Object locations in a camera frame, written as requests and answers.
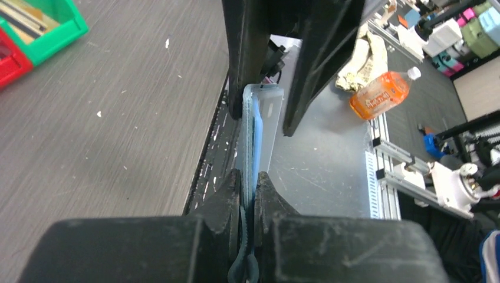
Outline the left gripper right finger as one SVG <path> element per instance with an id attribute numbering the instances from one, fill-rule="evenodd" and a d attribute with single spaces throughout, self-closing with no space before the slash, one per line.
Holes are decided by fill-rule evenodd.
<path id="1" fill-rule="evenodd" d="M 267 172 L 258 173 L 254 202 L 254 247 L 259 282 L 280 282 L 280 221 L 296 215 L 294 209 L 276 190 Z"/>

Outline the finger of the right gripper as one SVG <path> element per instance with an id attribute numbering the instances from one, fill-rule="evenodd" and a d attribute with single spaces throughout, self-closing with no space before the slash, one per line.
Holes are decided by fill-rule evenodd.
<path id="1" fill-rule="evenodd" d="M 262 81 L 261 69 L 270 38 L 268 2 L 256 0 L 223 0 L 223 15 L 229 51 L 229 114 L 242 117 L 242 95 L 245 86 Z"/>
<path id="2" fill-rule="evenodd" d="M 307 109 L 351 58 L 364 1 L 312 1 L 300 33 L 302 44 L 291 81 L 283 134 L 293 136 Z"/>

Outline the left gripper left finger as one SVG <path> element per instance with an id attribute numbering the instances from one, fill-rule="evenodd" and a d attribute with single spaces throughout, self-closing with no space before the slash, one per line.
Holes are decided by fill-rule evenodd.
<path id="1" fill-rule="evenodd" d="M 232 169 L 217 191 L 192 214 L 196 228 L 194 282 L 227 282 L 239 249 L 242 174 Z"/>

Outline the blue leather card holder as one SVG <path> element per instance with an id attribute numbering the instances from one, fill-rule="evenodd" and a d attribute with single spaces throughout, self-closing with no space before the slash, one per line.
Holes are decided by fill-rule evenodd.
<path id="1" fill-rule="evenodd" d="M 228 282 L 258 282 L 255 256 L 255 195 L 260 165 L 269 169 L 284 90 L 278 84 L 248 84 L 243 92 L 243 115 L 238 146 L 242 158 L 239 205 L 240 244 L 227 274 Z"/>

